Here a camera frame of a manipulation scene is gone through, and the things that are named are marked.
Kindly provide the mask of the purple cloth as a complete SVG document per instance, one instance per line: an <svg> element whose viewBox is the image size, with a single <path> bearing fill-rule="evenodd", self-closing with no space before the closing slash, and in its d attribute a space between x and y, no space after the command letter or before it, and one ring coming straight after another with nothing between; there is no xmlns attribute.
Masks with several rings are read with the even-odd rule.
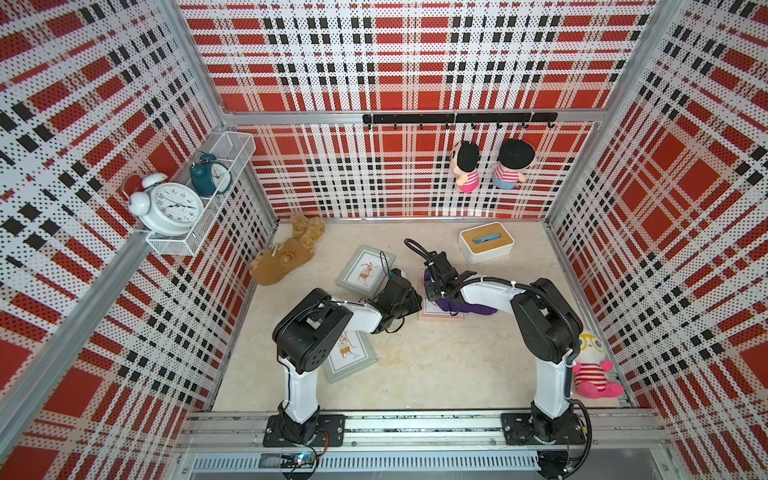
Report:
<svg viewBox="0 0 768 480"><path fill-rule="evenodd" d="M451 316L457 316L464 313L474 313L484 316L494 315L497 309L479 304L469 304L466 302L453 301L442 296L445 285L432 278L431 273L425 270L423 273L423 285L427 297L427 302L436 306L442 312Z"/></svg>

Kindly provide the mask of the pink picture frame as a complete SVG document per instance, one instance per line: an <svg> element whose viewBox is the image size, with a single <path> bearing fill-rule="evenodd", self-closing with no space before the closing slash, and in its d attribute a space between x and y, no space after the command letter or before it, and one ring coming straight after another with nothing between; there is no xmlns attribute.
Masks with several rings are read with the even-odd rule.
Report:
<svg viewBox="0 0 768 480"><path fill-rule="evenodd" d="M434 322L460 322L463 320L464 315L458 312L451 312L443 310L437 303L431 302L427 298L425 282L424 282L424 270L419 270L417 274L417 291L422 296L423 303L421 311L418 313L418 318L421 321L434 321Z"/></svg>

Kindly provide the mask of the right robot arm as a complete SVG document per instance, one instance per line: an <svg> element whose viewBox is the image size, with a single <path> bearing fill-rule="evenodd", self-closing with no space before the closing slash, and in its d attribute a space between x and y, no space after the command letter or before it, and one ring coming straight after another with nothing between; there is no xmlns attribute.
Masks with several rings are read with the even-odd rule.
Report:
<svg viewBox="0 0 768 480"><path fill-rule="evenodd" d="M443 252L428 252L424 259L430 276L425 286L429 300L488 307L514 316L525 346L536 358L531 405L534 435L552 442L573 415L571 371L583 331L576 312L547 278L525 284L472 271L459 273Z"/></svg>

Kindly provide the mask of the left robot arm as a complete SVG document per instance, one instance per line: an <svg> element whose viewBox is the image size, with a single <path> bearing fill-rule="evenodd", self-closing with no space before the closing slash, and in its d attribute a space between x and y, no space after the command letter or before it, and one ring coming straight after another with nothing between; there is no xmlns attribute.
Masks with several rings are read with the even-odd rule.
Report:
<svg viewBox="0 0 768 480"><path fill-rule="evenodd" d="M365 301L341 300L322 288L311 290L272 333L285 379L279 414L294 429L316 424L317 370L338 340L348 332L385 332L394 321L420 311L422 303L422 296L398 269L389 273L376 297Z"/></svg>

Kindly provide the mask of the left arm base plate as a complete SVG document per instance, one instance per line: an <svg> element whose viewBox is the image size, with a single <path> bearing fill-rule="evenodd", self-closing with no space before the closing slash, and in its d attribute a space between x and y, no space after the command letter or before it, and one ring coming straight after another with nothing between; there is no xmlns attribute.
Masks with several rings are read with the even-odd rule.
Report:
<svg viewBox="0 0 768 480"><path fill-rule="evenodd" d="M262 446L340 447L344 440L346 419L343 414L316 413L299 424L287 414L273 415L268 419Z"/></svg>

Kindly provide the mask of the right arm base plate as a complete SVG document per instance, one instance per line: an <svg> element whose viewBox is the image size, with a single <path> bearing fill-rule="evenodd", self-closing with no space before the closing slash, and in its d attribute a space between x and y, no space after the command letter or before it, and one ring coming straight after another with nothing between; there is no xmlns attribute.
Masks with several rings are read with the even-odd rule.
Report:
<svg viewBox="0 0 768 480"><path fill-rule="evenodd" d="M587 442L580 418L571 410L556 419L538 411L505 413L501 415L501 426L505 442L510 446L580 446Z"/></svg>

